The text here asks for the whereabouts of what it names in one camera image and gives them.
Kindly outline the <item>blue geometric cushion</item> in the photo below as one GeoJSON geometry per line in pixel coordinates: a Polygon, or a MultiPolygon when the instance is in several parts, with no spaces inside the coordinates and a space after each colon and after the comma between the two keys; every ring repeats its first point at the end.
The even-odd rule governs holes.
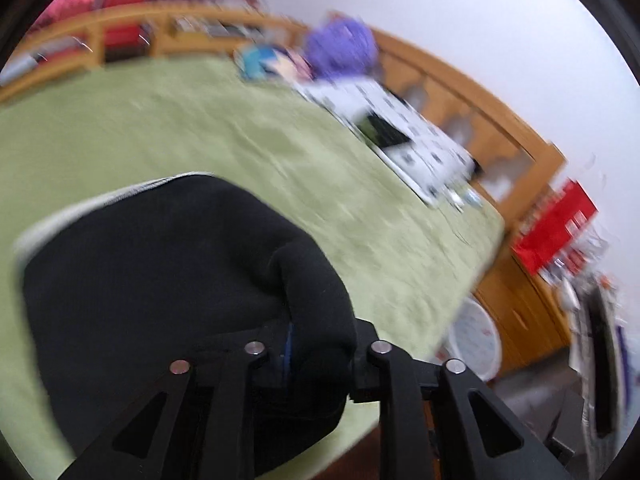
{"type": "Polygon", "coordinates": [[[233,61],[245,80],[277,79],[294,84],[312,79],[309,64],[296,50],[274,44],[247,44],[234,51],[233,61]]]}

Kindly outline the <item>white black-dotted pillow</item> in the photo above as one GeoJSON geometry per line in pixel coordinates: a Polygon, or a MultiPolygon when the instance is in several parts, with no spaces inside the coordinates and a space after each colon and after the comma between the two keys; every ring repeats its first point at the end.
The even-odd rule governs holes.
{"type": "Polygon", "coordinates": [[[298,82],[294,89],[352,130],[427,205],[475,174],[462,145],[370,77],[298,82]]]}

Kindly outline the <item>wooden bed frame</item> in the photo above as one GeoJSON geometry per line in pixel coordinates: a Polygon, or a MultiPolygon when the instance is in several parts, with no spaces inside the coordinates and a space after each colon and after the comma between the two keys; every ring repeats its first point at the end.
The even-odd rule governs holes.
{"type": "MultiPolygon", "coordinates": [[[[40,52],[48,42],[68,36],[88,42],[85,49],[55,55],[9,82],[1,89],[1,99],[7,101],[46,81],[102,65],[108,45],[105,34],[111,28],[150,24],[152,58],[195,52],[231,54],[245,42],[239,37],[180,32],[176,25],[180,18],[256,26],[275,32],[278,42],[289,47],[298,46],[307,30],[306,25],[289,18],[204,3],[147,2],[86,12],[33,32],[18,44],[16,55],[40,52]]],[[[498,328],[502,345],[499,373],[521,370],[568,347],[570,329],[551,287],[528,275],[511,249],[523,219],[549,193],[551,179],[565,164],[564,155],[506,104],[437,56],[381,29],[375,29],[373,35],[380,48],[386,87],[398,94],[419,92],[424,101],[421,114],[446,133],[461,136],[466,150],[485,171],[504,162],[526,161],[503,198],[493,198],[482,179],[472,183],[506,226],[496,261],[474,292],[498,328]]]]}

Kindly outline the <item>green plush bed blanket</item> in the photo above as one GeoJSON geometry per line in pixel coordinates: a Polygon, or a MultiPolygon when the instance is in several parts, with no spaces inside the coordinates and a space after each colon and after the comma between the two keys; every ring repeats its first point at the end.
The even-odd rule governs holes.
{"type": "Polygon", "coordinates": [[[356,315],[429,358],[495,257],[491,206],[427,207],[321,107],[247,84],[214,56],[114,64],[1,109],[1,432],[28,474],[72,460],[36,372],[14,245],[37,221],[94,196],[197,171],[246,188],[306,230],[356,315]]]}

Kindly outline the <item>red box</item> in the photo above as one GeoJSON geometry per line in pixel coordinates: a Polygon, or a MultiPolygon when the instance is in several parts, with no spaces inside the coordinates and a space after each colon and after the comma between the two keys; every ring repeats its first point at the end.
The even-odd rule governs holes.
{"type": "Polygon", "coordinates": [[[512,245],[514,256],[530,274],[537,274],[588,226],[598,210],[582,185],[567,180],[544,203],[539,214],[512,245]]]}

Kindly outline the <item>purple plush toy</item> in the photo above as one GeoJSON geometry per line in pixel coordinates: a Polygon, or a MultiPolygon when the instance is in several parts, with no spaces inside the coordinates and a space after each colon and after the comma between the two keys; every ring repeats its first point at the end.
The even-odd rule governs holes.
{"type": "Polygon", "coordinates": [[[378,45],[371,29],[353,18],[334,18],[312,30],[303,51],[318,79],[365,75],[378,62],[378,45]]]}

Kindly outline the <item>white round basin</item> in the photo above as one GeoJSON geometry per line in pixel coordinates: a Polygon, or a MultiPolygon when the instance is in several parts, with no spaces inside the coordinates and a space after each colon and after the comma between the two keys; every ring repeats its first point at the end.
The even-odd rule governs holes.
{"type": "Polygon", "coordinates": [[[462,361],[484,382],[490,382],[498,375],[502,362],[499,332],[488,312],[472,297],[463,300],[438,356],[443,361],[462,361]]]}

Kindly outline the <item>black phone on pillow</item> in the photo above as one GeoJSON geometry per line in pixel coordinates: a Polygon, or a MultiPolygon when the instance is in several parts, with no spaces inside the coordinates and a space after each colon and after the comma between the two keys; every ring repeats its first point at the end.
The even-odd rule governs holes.
{"type": "Polygon", "coordinates": [[[371,113],[356,123],[359,132],[381,150],[410,142],[408,136],[378,114],[371,113]]]}

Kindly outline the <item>black pants with white stripe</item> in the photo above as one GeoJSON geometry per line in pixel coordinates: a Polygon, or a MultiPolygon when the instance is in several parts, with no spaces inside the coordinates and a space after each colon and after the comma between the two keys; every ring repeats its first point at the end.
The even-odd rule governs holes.
{"type": "Polygon", "coordinates": [[[314,239],[208,174],[67,207],[17,242],[20,292],[53,418],[75,453],[185,359],[259,340],[255,470],[338,425],[357,345],[348,292],[314,239]]]}

